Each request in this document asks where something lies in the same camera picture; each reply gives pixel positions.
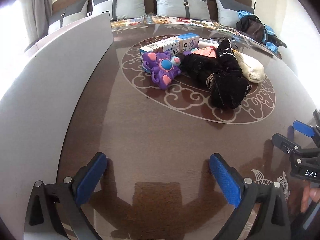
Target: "black bag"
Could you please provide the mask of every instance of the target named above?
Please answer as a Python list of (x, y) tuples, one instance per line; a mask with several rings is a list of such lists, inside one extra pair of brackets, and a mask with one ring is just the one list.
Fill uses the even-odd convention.
[(236, 28), (259, 43), (264, 44), (268, 40), (267, 30), (256, 15), (242, 17), (236, 23)]

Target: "white sock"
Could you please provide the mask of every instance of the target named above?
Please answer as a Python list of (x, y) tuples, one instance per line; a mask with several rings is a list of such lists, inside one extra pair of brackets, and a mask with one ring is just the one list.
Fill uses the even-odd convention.
[(234, 51), (236, 59), (242, 69), (243, 76), (253, 83), (260, 83), (264, 79), (264, 68), (260, 61), (238, 51)]

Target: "floral bedspread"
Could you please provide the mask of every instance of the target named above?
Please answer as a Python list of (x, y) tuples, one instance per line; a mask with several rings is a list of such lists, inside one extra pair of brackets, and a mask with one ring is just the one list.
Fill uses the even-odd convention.
[(193, 20), (193, 19), (177, 18), (177, 17), (162, 17), (162, 16), (154, 16), (153, 14), (146, 15), (142, 18), (119, 20), (119, 21), (111, 22), (111, 26), (113, 29), (124, 27), (124, 26), (141, 25), (141, 24), (180, 24), (180, 25), (205, 27), (205, 28), (216, 30), (219, 32), (225, 32), (226, 35), (229, 35), (229, 36), (231, 35), (236, 40), (241, 39), (252, 46), (259, 47), (260, 49), (262, 49), (263, 51), (269, 54), (276, 55), (279, 59), (282, 58), (279, 52), (273, 53), (267, 47), (254, 41), (248, 36), (241, 34), (238, 30), (224, 26), (218, 22), (207, 22), (207, 21), (200, 21), (200, 20)]

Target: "wooden table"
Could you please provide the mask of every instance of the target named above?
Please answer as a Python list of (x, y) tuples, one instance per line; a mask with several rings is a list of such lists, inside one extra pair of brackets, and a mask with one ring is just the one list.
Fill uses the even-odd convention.
[[(240, 108), (210, 107), (210, 93), (183, 75), (167, 91), (157, 89), (142, 72), (139, 47), (187, 32), (232, 37), (185, 25), (114, 30), (115, 42), (74, 111), (57, 180), (73, 176), (98, 151), (110, 158), (101, 189), (83, 207), (104, 239), (213, 239), (233, 210), (208, 167), (215, 152), (256, 183), (282, 181), (291, 217), (300, 209), (303, 182), (290, 176), (289, 156), (270, 139), (286, 136), (295, 120), (312, 122), (316, 107), (308, 93), (282, 60), (242, 39), (238, 50), (258, 59), (267, 78)], [(312, 145), (298, 133), (295, 140)]]

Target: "white board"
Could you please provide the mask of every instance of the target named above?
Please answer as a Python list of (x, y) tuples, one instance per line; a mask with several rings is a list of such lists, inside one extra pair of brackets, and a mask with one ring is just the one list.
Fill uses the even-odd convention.
[(56, 182), (71, 116), (112, 42), (108, 12), (73, 26), (34, 54), (0, 101), (0, 216), (17, 240), (33, 184)]

